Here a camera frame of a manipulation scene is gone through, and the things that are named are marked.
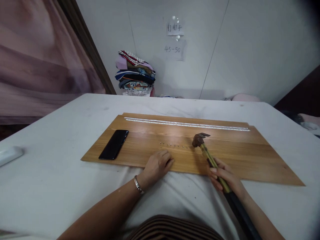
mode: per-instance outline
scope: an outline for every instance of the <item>hammer head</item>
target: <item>hammer head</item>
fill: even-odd
[[[200,147],[200,145],[204,143],[203,138],[205,138],[205,137],[210,137],[210,135],[206,134],[206,133],[198,133],[198,134],[194,135],[193,141],[192,141],[192,146],[193,147]]]

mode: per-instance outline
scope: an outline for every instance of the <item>white remote control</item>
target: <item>white remote control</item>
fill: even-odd
[[[23,155],[23,151],[19,147],[11,147],[0,152],[0,167]]]

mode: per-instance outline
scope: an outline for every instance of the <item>white wall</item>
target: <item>white wall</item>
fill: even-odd
[[[301,2],[230,0],[201,99],[242,92],[274,105],[313,71],[320,36]]]
[[[128,50],[156,71],[156,94],[221,99],[248,93],[275,104],[320,64],[298,0],[77,0],[118,94],[115,59]],[[160,57],[170,16],[186,21],[186,61]]]

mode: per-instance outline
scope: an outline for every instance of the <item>pile of clothes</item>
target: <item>pile of clothes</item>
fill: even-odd
[[[127,90],[127,95],[144,96],[151,92],[156,72],[146,61],[136,57],[131,52],[121,50],[116,60],[119,71],[115,78],[119,88]]]

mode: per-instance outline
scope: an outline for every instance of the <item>pink curtain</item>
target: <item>pink curtain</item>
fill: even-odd
[[[55,0],[0,1],[0,124],[29,124],[84,93],[105,94]]]

